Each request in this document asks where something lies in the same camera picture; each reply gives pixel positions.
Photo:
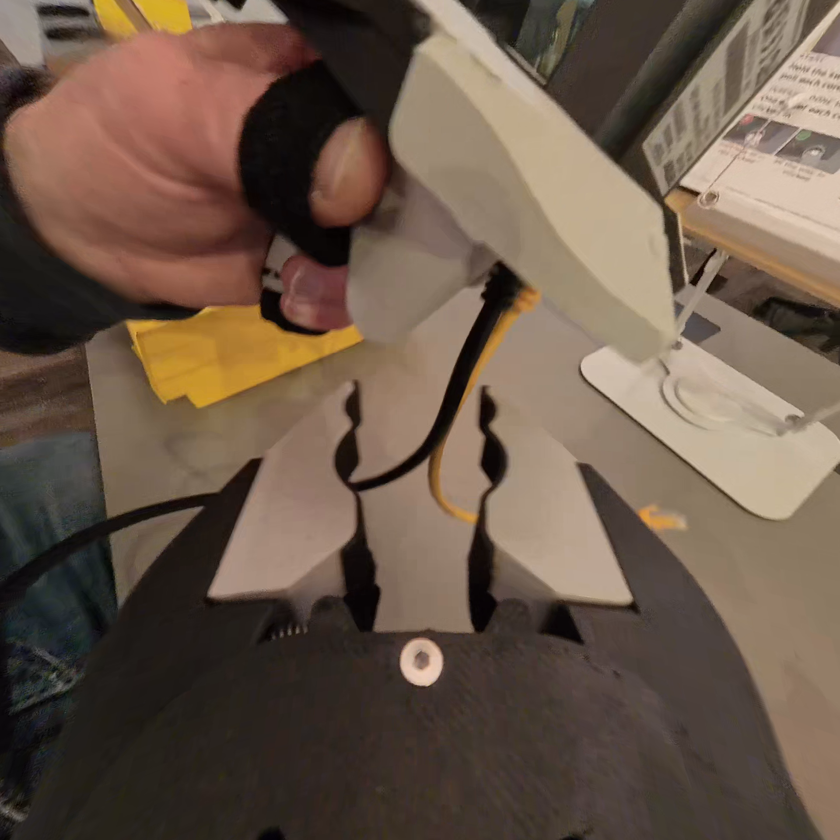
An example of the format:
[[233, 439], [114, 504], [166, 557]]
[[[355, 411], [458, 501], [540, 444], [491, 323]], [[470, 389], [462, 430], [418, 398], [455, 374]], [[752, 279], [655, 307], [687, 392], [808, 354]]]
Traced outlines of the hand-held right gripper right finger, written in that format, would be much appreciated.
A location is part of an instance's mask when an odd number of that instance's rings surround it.
[[514, 402], [484, 386], [479, 466], [489, 482], [468, 557], [471, 607], [508, 599], [630, 606], [633, 597], [582, 464]]

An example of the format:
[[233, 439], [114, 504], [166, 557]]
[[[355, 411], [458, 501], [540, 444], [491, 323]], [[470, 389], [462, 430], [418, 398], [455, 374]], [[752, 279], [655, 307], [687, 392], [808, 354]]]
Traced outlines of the person's legs in jeans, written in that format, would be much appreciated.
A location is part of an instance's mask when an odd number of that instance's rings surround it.
[[[106, 517], [93, 436], [72, 432], [2, 449], [2, 579]], [[118, 611], [110, 547], [95, 542], [26, 593], [4, 619], [12, 701], [2, 750], [2, 838], [22, 823], [62, 729], [75, 688]]]

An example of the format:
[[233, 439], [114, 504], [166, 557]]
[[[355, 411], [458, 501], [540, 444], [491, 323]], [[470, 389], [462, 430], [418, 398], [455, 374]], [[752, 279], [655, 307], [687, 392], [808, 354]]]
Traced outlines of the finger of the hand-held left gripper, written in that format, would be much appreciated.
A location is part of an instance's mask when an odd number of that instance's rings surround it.
[[645, 362], [676, 339], [662, 207], [494, 44], [413, 52], [389, 137], [460, 230], [564, 316]]

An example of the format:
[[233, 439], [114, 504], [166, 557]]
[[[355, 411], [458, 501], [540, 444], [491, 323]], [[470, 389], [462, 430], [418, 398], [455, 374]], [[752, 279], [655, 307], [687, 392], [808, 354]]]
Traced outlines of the white sign with black print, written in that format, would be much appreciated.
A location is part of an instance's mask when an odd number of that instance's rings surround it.
[[743, 2], [689, 69], [642, 143], [666, 196], [801, 42], [809, 1]]

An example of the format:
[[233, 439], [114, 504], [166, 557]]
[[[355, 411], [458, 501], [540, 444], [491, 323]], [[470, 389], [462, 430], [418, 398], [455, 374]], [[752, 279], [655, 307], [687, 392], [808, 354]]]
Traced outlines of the yellow bin with black divider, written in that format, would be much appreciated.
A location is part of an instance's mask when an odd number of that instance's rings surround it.
[[162, 404], [196, 408], [314, 364], [362, 342], [356, 328], [307, 336], [284, 332], [257, 307], [207, 308], [178, 321], [126, 323], [132, 348]]

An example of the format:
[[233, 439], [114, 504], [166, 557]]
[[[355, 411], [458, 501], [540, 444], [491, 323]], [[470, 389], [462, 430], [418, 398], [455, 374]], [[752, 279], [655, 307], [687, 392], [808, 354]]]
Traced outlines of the person's left hand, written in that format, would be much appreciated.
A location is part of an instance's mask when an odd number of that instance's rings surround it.
[[[293, 28], [219, 24], [145, 34], [52, 80], [2, 72], [2, 151], [35, 233], [81, 274], [145, 305], [251, 307], [278, 233], [247, 203], [239, 143], [273, 82], [319, 61]], [[375, 127], [352, 117], [314, 166], [309, 206], [324, 228], [352, 227], [389, 175]], [[347, 269], [298, 247], [263, 313], [304, 333], [352, 323]]]

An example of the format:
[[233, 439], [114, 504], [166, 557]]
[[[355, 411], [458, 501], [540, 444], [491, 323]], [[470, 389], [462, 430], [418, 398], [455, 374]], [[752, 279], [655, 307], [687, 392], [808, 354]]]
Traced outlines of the instruction sheet on board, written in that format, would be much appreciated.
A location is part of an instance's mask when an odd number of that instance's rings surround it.
[[686, 234], [838, 306], [838, 3], [667, 203]]

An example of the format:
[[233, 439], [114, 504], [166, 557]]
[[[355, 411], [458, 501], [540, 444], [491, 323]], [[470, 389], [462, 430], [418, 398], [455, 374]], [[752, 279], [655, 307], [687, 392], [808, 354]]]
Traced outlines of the white document stand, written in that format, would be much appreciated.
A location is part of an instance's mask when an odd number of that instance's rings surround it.
[[690, 315], [728, 258], [711, 252], [669, 350], [634, 364], [606, 347], [583, 358], [581, 374], [745, 511], [782, 521], [838, 465], [838, 436], [824, 423], [838, 402], [802, 413], [687, 339]]

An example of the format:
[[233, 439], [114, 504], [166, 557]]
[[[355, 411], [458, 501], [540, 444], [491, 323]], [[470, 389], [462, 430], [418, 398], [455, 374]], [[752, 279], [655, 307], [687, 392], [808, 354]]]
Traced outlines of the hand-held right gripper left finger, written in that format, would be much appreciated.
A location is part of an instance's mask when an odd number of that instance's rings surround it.
[[337, 463], [359, 424], [358, 385], [321, 399], [265, 452], [217, 571], [210, 601], [317, 601], [350, 593], [342, 552], [359, 526]]

